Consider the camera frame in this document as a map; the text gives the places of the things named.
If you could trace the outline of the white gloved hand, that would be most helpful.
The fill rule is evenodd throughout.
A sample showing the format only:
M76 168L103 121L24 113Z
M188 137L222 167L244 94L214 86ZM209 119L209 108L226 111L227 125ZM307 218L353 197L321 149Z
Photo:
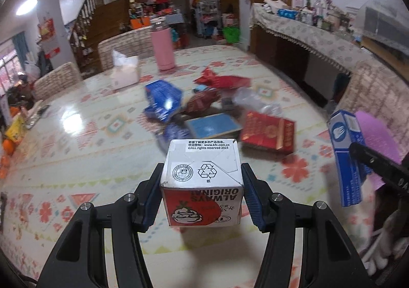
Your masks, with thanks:
M362 257L362 262L369 276L378 270L384 270L389 258L397 260L408 248L408 213L394 211L383 227L374 232L376 239Z

